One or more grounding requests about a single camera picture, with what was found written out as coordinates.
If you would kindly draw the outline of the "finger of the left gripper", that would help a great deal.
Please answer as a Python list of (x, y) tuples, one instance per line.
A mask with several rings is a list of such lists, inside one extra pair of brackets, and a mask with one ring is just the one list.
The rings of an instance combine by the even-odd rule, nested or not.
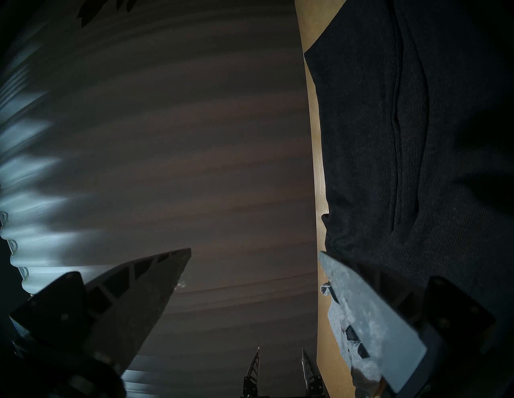
[(305, 380), (306, 396), (324, 396), (324, 385), (316, 362), (302, 348), (302, 369)]
[(255, 355), (250, 363), (246, 376), (243, 380), (242, 396), (259, 396), (258, 378), (260, 368), (260, 347), (257, 348)]

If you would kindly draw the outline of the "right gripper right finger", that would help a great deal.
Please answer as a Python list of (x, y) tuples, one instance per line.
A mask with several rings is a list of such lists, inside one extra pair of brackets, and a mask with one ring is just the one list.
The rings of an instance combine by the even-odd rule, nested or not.
[(465, 394), (470, 365), (496, 318), (448, 279), (425, 288), (376, 266), (345, 264), (324, 251), (319, 262), (336, 302), (377, 366), (384, 394)]

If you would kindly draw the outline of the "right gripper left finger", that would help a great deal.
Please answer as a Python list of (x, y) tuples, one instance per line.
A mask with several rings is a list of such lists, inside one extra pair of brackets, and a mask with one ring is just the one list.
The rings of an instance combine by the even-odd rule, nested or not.
[(63, 274), (10, 314), (19, 343), (98, 353), (122, 373), (163, 315), (191, 255), (185, 248), (136, 259), (89, 282), (78, 271)]

